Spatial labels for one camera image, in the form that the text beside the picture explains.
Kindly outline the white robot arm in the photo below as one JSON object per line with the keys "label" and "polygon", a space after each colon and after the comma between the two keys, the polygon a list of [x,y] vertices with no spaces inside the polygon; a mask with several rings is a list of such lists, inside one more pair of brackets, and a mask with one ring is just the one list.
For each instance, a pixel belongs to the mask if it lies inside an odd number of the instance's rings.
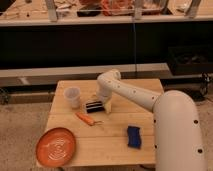
{"label": "white robot arm", "polygon": [[117,93],[153,113],[155,171],[207,171],[199,114],[189,95],[124,83],[117,69],[100,74],[97,83],[103,103]]}

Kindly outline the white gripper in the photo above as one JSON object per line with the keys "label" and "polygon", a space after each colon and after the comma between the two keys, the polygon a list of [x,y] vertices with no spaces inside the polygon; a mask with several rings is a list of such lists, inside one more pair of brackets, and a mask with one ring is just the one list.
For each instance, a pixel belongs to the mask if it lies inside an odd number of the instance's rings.
{"label": "white gripper", "polygon": [[97,97],[101,102],[106,102],[104,103],[104,109],[106,114],[110,114],[112,112],[112,103],[110,100],[112,97],[112,92],[107,89],[99,89],[97,92]]}

